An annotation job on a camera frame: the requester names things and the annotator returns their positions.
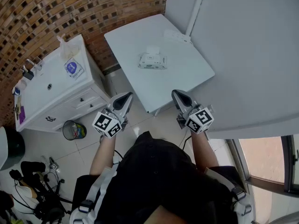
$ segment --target cup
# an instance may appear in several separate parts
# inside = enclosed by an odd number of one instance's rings
[[[21,92],[17,87],[14,87],[12,93],[13,95],[19,96]]]
[[[24,80],[19,80],[16,86],[18,87],[18,89],[23,91],[26,88],[27,83]]]

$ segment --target white wall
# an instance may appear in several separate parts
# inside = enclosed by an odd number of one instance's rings
[[[194,0],[167,0],[185,32]],[[299,133],[299,0],[203,0],[191,34],[216,75],[195,89],[214,138]]]
[[[297,211],[299,211],[299,198],[272,193],[272,207],[269,222]]]

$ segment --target sticker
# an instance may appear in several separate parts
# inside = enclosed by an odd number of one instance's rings
[[[108,134],[110,135],[110,137],[112,137],[113,135],[115,135],[118,131],[120,131],[121,126],[119,124],[116,124],[112,129],[110,129],[108,131]]]
[[[212,119],[212,117],[207,113],[206,110],[201,110],[198,113],[195,114],[197,116],[197,118],[201,121],[201,123],[204,125],[207,122],[210,122]]]
[[[192,119],[189,119],[186,126],[189,127],[191,130],[193,130],[196,133],[200,128],[200,126],[198,124],[196,124]]]
[[[74,74],[76,72],[77,65],[76,65],[76,63],[71,62],[66,65],[66,68],[71,74]]]
[[[100,128],[101,130],[105,131],[108,125],[110,124],[111,120],[111,118],[101,114],[101,116],[98,118],[97,122],[95,122],[94,125]]]

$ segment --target white pipe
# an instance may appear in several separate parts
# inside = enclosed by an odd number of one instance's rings
[[[186,30],[186,35],[187,36],[190,36],[190,34],[192,32],[192,29],[193,29],[193,26],[195,24],[195,20],[196,20],[198,11],[199,11],[199,7],[201,5],[201,2],[202,2],[202,0],[196,0],[195,1],[194,7],[193,7],[193,10],[192,10],[192,14],[191,14],[191,18],[189,20],[188,27],[187,27],[187,30]]]

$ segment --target harness strap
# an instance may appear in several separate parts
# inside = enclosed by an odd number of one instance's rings
[[[246,198],[246,201],[244,202],[242,201],[242,203],[240,203],[240,200],[245,199],[245,197],[248,196],[248,194],[246,194],[246,192],[243,189],[236,187],[227,178],[208,168],[206,168],[205,174],[213,179],[216,179],[218,182],[222,183],[235,196],[233,198],[233,208],[232,208],[234,212],[241,215],[242,217],[251,212],[252,207],[250,205],[248,198]]]
[[[105,167],[101,175],[93,183],[87,194],[86,200],[83,201],[80,207],[73,211],[70,218],[71,224],[93,224],[97,218],[98,212],[102,205],[103,199],[107,192],[107,188],[114,176],[116,176],[118,164],[120,160],[118,156],[113,157],[113,167]],[[95,203],[96,196],[100,191],[100,196]]]

